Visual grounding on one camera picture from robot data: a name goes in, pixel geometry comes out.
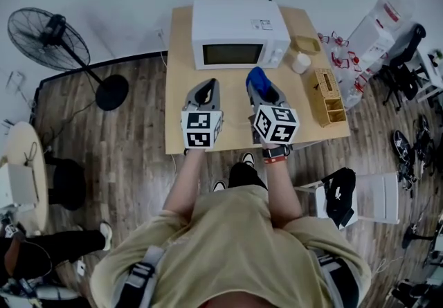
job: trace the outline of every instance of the white sneaker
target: white sneaker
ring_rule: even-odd
[[[254,167],[255,159],[252,153],[245,153],[242,158],[242,163],[246,163],[247,165]]]
[[[105,237],[105,247],[102,249],[103,251],[110,251],[111,250],[111,240],[112,240],[112,228],[111,226],[106,222],[100,223],[100,233],[103,234],[103,237]]]
[[[213,192],[222,191],[225,189],[226,189],[226,184],[224,183],[224,181],[218,181],[215,183],[215,185],[213,187]]]

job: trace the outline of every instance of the white cup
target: white cup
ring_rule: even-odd
[[[298,74],[303,74],[311,65],[311,59],[304,53],[297,54],[296,60],[292,64],[292,70]]]

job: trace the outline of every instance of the beige t-shirt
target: beige t-shirt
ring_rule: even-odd
[[[173,212],[162,211],[134,231],[93,273],[91,290],[99,308],[111,307],[117,279],[151,245],[167,249],[157,268],[155,308],[197,308],[234,291],[276,307],[331,307],[320,266],[307,246],[357,267],[363,283],[360,302],[370,286],[368,265],[331,219],[304,217],[273,228],[267,191],[248,185],[200,196],[188,225]]]

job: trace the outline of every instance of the round table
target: round table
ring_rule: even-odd
[[[14,217],[23,224],[27,231],[43,231],[48,222],[48,177],[44,152],[39,136],[29,123],[20,122],[11,127],[4,154],[11,164],[23,165],[26,162],[25,154],[29,154],[33,143],[37,144],[37,151],[29,166],[33,169],[35,189],[38,202],[34,209],[26,212],[16,212]]]

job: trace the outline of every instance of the microwave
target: microwave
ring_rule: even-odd
[[[196,69],[278,68],[291,39],[278,5],[267,0],[196,0]]]

